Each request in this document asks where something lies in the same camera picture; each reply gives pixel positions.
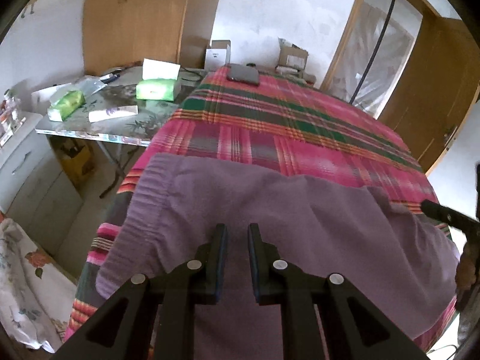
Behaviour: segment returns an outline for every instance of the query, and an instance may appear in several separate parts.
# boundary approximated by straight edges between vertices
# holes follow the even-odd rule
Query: toothpaste tube
[[[100,122],[107,119],[115,119],[117,117],[138,115],[138,105],[126,105],[123,107],[115,107],[109,109],[102,109],[98,111],[90,111],[88,113],[88,120],[91,123]]]

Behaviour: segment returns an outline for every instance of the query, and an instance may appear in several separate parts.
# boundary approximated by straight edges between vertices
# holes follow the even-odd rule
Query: hand
[[[455,282],[459,290],[469,290],[477,281],[475,262],[479,256],[479,246],[467,242],[457,266]]]

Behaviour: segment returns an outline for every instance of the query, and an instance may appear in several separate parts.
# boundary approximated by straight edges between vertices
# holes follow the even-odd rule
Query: white floral cloth
[[[0,322],[13,339],[53,353],[75,298],[76,286],[13,220],[0,223]]]

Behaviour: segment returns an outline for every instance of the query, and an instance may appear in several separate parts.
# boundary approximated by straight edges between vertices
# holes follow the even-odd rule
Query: plaid bedsheet
[[[210,74],[192,92],[123,180],[88,253],[66,338],[105,301],[95,290],[98,269],[121,231],[143,169],[156,153],[256,164],[351,187],[380,186],[390,200],[417,215],[422,200],[437,201],[399,135],[366,113],[280,76],[261,74],[258,87],[228,81],[227,70]],[[437,225],[449,235],[447,226]],[[438,323],[416,339],[422,349],[438,339],[454,304],[452,299]]]

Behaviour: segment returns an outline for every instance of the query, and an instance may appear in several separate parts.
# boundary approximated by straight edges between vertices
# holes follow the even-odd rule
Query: green tissue pack
[[[144,79],[137,85],[137,98],[174,101],[178,88],[179,80],[176,79]]]
[[[63,122],[83,104],[85,104],[85,97],[82,91],[69,91],[50,106],[48,110],[49,119],[52,122]]]

